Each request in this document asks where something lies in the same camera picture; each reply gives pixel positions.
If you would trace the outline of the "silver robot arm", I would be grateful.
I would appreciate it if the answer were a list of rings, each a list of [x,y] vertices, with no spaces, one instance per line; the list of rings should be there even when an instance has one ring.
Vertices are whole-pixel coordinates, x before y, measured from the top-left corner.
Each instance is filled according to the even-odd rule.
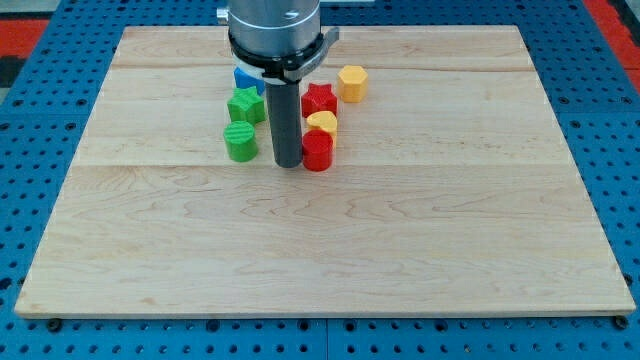
[[[217,18],[244,51],[288,56],[309,47],[320,34],[320,1],[228,0]]]

